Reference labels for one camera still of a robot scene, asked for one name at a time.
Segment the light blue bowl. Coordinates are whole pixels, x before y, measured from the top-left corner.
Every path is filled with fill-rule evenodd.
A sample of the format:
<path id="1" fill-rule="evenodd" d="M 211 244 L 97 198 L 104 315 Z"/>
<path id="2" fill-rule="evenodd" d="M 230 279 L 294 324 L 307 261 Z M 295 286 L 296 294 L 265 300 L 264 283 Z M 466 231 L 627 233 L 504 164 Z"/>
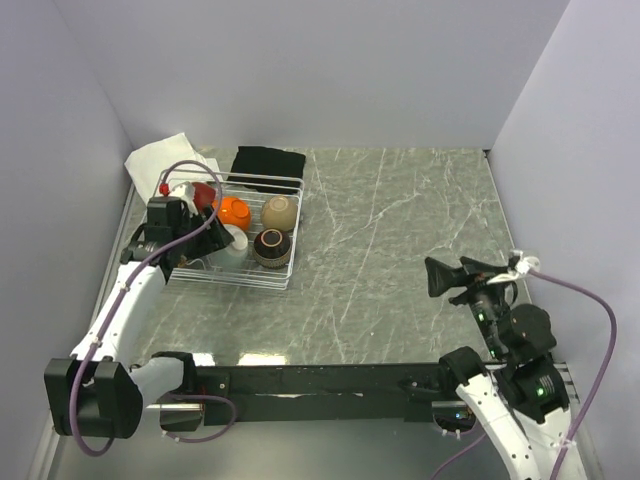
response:
<path id="1" fill-rule="evenodd" d="M 210 254 L 208 259 L 214 267 L 239 268 L 248 254 L 248 237 L 241 228 L 233 224 L 223 224 L 223 227 L 233 240 L 224 249 Z"/>

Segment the orange bowl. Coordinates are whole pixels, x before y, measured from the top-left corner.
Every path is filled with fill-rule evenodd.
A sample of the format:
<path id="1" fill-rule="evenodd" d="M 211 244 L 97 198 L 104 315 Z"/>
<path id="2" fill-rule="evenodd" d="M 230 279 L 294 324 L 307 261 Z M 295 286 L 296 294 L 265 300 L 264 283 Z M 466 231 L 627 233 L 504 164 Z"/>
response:
<path id="1" fill-rule="evenodd" d="M 225 196 L 221 201 L 214 200 L 211 204 L 217 209 L 217 218 L 221 224 L 234 225 L 247 232 L 252 222 L 249 205 L 235 196 Z"/>

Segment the dark red bowl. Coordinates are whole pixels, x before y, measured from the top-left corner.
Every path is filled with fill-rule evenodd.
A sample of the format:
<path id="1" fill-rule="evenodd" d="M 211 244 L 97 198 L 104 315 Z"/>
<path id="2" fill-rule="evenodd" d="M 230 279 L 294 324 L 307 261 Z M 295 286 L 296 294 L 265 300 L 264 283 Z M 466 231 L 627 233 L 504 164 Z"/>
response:
<path id="1" fill-rule="evenodd" d="M 193 203 L 198 211 L 211 208 L 216 200 L 216 190 L 207 183 L 192 182 L 194 188 Z"/>

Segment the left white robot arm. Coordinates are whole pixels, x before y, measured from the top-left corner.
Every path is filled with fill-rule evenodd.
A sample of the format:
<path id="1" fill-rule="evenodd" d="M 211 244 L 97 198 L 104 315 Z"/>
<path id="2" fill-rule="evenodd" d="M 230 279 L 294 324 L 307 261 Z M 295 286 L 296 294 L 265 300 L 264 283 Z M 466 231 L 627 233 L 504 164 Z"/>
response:
<path id="1" fill-rule="evenodd" d="M 49 361 L 44 382 L 54 430 L 87 437 L 127 439 L 143 410 L 164 396 L 193 399 L 200 388 L 190 353 L 160 352 L 130 371 L 143 323 L 173 271 L 186 261 L 224 249 L 232 241 L 212 206 L 154 197 L 146 220 L 122 249 L 117 277 L 87 334 L 66 358 Z"/>

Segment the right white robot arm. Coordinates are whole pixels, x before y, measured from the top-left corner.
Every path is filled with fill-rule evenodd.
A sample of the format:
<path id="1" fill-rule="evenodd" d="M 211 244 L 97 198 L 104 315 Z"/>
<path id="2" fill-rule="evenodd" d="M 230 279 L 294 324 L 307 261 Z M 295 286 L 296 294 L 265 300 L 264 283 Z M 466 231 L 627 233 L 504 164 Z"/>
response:
<path id="1" fill-rule="evenodd" d="M 425 260 L 430 297 L 451 289 L 454 306 L 470 308 L 491 357 L 488 370 L 470 347 L 439 360 L 440 391 L 460 398 L 480 423 L 512 479 L 584 479 L 578 447 L 569 437 L 570 399 L 550 352 L 557 341 L 549 314 L 531 303 L 511 305 L 508 290 L 540 269 L 537 257 L 521 251 L 504 266 L 462 257 L 457 267 Z"/>

